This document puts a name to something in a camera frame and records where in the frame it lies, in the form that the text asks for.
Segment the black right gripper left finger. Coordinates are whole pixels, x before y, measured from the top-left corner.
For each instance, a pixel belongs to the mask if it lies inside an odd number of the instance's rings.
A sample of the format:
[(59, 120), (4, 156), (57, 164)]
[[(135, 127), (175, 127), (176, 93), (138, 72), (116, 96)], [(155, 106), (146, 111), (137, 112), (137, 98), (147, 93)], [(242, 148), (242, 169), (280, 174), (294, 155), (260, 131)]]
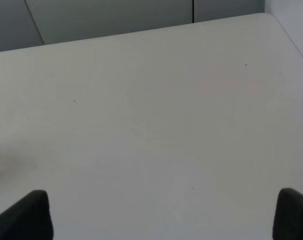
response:
[(54, 226), (45, 190), (33, 190), (0, 214), (0, 240), (52, 240)]

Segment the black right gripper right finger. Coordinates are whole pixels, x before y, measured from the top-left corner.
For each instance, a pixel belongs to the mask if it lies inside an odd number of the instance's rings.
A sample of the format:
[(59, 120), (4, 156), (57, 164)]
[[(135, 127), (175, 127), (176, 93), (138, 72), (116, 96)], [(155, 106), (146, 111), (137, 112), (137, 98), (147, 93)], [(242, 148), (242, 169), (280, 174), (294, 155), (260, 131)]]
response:
[(303, 240), (303, 194), (292, 188), (280, 190), (272, 227), (273, 240)]

